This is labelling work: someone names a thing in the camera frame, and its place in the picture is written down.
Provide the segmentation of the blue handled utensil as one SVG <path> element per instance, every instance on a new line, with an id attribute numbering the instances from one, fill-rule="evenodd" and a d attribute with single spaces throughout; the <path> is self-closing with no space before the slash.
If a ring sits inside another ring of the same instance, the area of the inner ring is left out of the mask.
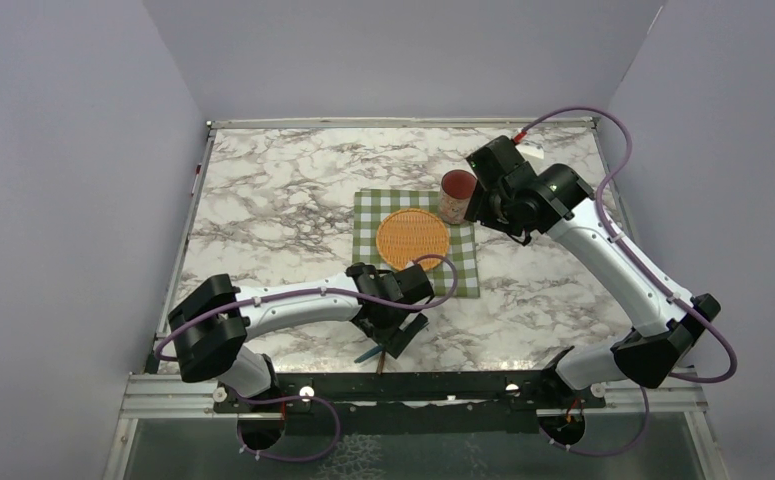
<path id="1" fill-rule="evenodd" d="M 355 360 L 355 364 L 362 364 L 373 359 L 381 359 L 386 354 L 383 346 L 376 345 L 359 355 Z"/>

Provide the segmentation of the brown handled utensil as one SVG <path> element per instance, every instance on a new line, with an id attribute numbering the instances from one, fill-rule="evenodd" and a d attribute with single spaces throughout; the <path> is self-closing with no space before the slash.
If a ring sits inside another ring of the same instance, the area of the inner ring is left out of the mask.
<path id="1" fill-rule="evenodd" d="M 378 363 L 377 363 L 377 367 L 376 367 L 376 374 L 377 375 L 382 375 L 383 374 L 384 368 L 385 368 L 385 363 L 386 363 L 386 355 L 382 354 L 379 357 L 379 360 L 378 360 Z"/>

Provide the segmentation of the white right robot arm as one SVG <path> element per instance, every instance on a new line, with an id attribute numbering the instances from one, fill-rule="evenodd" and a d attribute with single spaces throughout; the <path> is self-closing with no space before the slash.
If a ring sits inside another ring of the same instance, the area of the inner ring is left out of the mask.
<path id="1" fill-rule="evenodd" d="M 593 189 L 571 167 L 536 172 L 506 136 L 466 161 L 477 179 L 466 220 L 521 245 L 534 233 L 547 235 L 594 275 L 632 324 L 617 340 L 558 354 L 544 369 L 542 398 L 563 407 L 580 390 L 606 381 L 659 387 L 720 313 L 719 302 L 670 279 L 654 283 L 660 270 L 637 246 L 625 246 L 615 224 L 601 222 Z"/>

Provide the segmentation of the pink ceramic mug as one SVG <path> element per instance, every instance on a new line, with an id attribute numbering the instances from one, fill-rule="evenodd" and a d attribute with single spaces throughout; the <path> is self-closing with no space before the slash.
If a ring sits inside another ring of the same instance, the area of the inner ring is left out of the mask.
<path id="1" fill-rule="evenodd" d="M 476 177 L 465 170 L 451 170 L 443 175 L 437 214 L 445 223 L 459 225 L 464 222 L 476 183 Z"/>

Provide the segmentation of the orange woven plate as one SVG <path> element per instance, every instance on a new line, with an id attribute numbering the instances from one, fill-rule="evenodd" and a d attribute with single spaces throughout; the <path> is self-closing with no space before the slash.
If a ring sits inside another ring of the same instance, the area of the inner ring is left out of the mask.
<path id="1" fill-rule="evenodd" d="M 450 233 L 434 213 L 417 208 L 400 209 L 389 214 L 378 226 L 376 248 L 381 259 L 394 269 L 421 261 L 425 271 L 438 266 L 450 247 Z"/>

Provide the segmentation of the aluminium mounting rail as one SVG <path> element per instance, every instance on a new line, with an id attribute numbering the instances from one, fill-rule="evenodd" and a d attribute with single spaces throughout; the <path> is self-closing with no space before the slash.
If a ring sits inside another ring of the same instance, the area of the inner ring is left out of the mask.
<path id="1" fill-rule="evenodd" d="M 512 401 L 557 413 L 570 403 L 540 400 L 533 371 L 417 372 L 417 373 L 279 373 L 282 396 L 313 396 L 336 403 L 375 407 L 399 402 L 413 407 Z M 119 408 L 120 419 L 210 419 L 244 411 L 229 394 L 223 398 L 217 381 L 185 383 L 179 375 L 132 375 Z M 614 381 L 578 394 L 586 409 L 598 413 L 635 413 L 643 405 L 640 387 Z M 655 413 L 706 412 L 709 404 L 701 387 L 671 378 L 647 393 Z"/>

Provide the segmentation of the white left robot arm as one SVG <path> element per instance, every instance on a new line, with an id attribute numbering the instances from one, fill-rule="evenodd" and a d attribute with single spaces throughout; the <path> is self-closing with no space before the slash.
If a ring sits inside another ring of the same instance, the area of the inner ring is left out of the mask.
<path id="1" fill-rule="evenodd" d="M 238 287 L 227 274 L 209 277 L 167 315 L 185 383 L 216 380 L 253 410 L 276 401 L 272 361 L 246 343 L 266 334 L 321 322 L 349 322 L 392 356 L 400 355 L 426 324 L 405 318 L 432 299 L 434 288 L 419 264 L 391 272 L 355 263 L 312 282 Z"/>

